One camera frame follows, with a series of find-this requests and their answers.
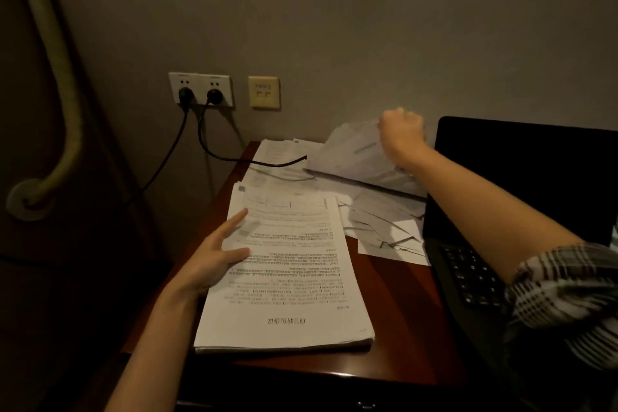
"laptop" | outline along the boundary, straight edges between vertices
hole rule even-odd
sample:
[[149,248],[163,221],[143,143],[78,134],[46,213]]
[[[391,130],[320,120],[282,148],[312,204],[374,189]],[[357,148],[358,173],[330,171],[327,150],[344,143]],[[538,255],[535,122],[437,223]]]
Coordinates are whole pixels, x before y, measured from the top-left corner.
[[[618,131],[443,117],[435,148],[585,241],[610,244],[618,214]],[[498,377],[504,285],[430,196],[423,237],[456,333]]]

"plaid sleeve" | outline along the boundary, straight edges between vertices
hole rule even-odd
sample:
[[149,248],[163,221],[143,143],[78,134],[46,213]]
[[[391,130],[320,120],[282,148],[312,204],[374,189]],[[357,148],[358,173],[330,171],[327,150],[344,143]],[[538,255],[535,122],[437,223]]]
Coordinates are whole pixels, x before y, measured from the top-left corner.
[[618,369],[618,254],[583,243],[522,263],[506,289],[512,323],[562,332],[568,349],[596,370]]

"hand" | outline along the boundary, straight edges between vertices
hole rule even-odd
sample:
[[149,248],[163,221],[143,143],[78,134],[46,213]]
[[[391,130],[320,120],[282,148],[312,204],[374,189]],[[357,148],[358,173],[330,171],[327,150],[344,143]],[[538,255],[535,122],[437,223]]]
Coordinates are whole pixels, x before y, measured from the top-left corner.
[[397,166],[406,168],[416,155],[428,148],[423,117],[403,108],[385,111],[379,122],[384,153]]
[[221,243],[230,236],[236,226],[247,216],[244,209],[223,223],[202,241],[197,251],[169,282],[170,290],[190,296],[203,295],[209,287],[216,284],[228,271],[230,265],[249,256],[249,248],[222,251]]

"laptop screen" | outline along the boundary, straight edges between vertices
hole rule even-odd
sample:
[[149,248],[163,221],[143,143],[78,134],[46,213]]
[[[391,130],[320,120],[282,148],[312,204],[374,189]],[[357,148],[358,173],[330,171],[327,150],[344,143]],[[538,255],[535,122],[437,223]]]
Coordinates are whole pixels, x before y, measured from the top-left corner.
[[[618,131],[443,117],[435,148],[583,240],[609,245],[618,213]],[[431,197],[423,236],[465,244]]]

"table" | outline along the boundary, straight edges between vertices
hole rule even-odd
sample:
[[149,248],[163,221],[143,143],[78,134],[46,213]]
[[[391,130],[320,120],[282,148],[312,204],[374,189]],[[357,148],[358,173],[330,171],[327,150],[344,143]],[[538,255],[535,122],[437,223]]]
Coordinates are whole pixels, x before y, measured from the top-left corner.
[[[252,158],[259,142],[251,142],[242,158]],[[236,164],[195,239],[159,287],[178,272],[201,241],[226,219],[232,187],[241,181],[247,164]],[[459,388],[467,377],[457,352],[447,313],[440,300],[431,268],[357,253],[357,240],[346,236],[352,266],[359,282],[376,338],[369,351],[332,351],[234,356],[232,365],[309,374],[357,377],[410,385]],[[155,302],[157,292],[134,325],[122,352],[135,348]]]

